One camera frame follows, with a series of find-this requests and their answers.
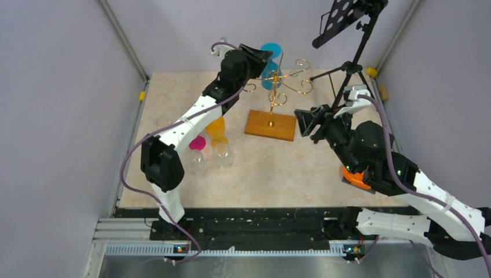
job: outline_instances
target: wooden board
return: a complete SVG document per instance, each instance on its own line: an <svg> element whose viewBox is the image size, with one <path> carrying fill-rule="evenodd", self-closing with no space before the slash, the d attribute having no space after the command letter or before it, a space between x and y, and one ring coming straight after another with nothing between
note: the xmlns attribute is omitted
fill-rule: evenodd
<svg viewBox="0 0 491 278"><path fill-rule="evenodd" d="M293 142L295 138L295 116L273 113L274 126L269 126L269 112L251 110L247 118L245 133L272 139Z"/></svg>

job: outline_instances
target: beige tabletop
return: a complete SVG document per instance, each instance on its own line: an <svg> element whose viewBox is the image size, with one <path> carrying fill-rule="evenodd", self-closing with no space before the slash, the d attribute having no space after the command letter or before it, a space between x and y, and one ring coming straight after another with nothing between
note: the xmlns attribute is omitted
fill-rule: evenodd
<svg viewBox="0 0 491 278"><path fill-rule="evenodd" d="M320 74L325 69L311 69L285 83L300 86L302 78ZM157 129L156 119L164 116L172 121L182 116L197 100L203 89L216 77L217 72L154 73L137 140ZM334 88L338 90L344 72L332 74ZM267 91L260 86L254 92L242 92L240 100L224 116L226 132L233 150L233 164L221 169L213 160L210 138L203 154L207 172L203 176L186 172L179 185L184 207L327 207L327 206L396 206L404 205L382 194L371 194L341 181L341 163L326 141L315 145L308 137L301 137L296 127L294 142L287 142L244 134L249 110L268 111ZM285 87L288 102L274 112L293 115L294 109L310 109L320 104L331 104L334 95L325 76L316 79L314 89L307 95ZM353 76L350 85L361 84ZM366 120L380 123L374 107L357 113L353 128ZM127 182L138 189L153 192L140 171L140 148L130 161ZM123 190L119 207L156 207L151 198Z"/></svg>

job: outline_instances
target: black tripod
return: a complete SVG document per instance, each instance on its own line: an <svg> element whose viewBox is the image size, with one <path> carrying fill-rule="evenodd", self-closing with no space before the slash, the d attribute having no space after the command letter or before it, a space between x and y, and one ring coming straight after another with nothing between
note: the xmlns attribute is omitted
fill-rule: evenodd
<svg viewBox="0 0 491 278"><path fill-rule="evenodd" d="M365 48L365 45L368 42L368 39L370 38L370 35L372 34L373 27L377 22L379 14L383 10L383 8L385 8L386 5L387 5L387 0L358 0L358 1L334 0L331 11L322 15L321 28L322 28L323 17L328 15L329 19L325 25L324 32L320 34L320 36L317 37L312 42L312 45L315 48L321 47L323 44L325 44L330 39L332 39L335 35L339 34L349 25L353 24L355 21L360 19L360 17L362 17L363 15L366 14L370 17L369 23L362 24L361 22L358 22L358 24L356 25L356 29L357 30L361 29L364 32L364 34L361 39L361 43L358 47L358 50L356 51L356 54L353 58L353 61L347 61L341 67L332 69L330 71L327 71L323 74L319 74L317 76L312 76L310 78L310 80L313 81L319 77L326 76L326 75L329 75L329 77L331 77L330 74L336 71L346 72L345 81L343 82L343 85L341 85L341 88L339 89L338 94L334 99L334 103L332 104L332 107L337 107L341 102L341 98L343 97L343 91L345 87L348 85L348 83L350 82L351 76L353 74L358 74L361 80L363 81L363 84L365 84L368 90L370 91L367 80L361 73L363 67L361 65L358 65L358 61L361 57L361 53L363 52L363 49Z"/></svg>

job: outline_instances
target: white wall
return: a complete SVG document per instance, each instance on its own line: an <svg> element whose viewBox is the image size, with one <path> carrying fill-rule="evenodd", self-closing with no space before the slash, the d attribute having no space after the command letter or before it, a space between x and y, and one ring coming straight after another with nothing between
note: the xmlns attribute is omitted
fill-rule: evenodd
<svg viewBox="0 0 491 278"><path fill-rule="evenodd" d="M314 68L335 68L353 59L362 32L350 26L320 49L320 16L332 0L126 0L109 3L148 72L218 70L210 46L222 36L234 44L259 48L278 42L284 67L306 58ZM412 0L389 0L360 63L375 67L406 15Z"/></svg>
<svg viewBox="0 0 491 278"><path fill-rule="evenodd" d="M79 277L142 82L95 0L0 3L0 276Z"/></svg>
<svg viewBox="0 0 491 278"><path fill-rule="evenodd" d="M490 11L489 0L423 1L380 75L404 153L474 207L491 206ZM482 258L455 265L487 277Z"/></svg>

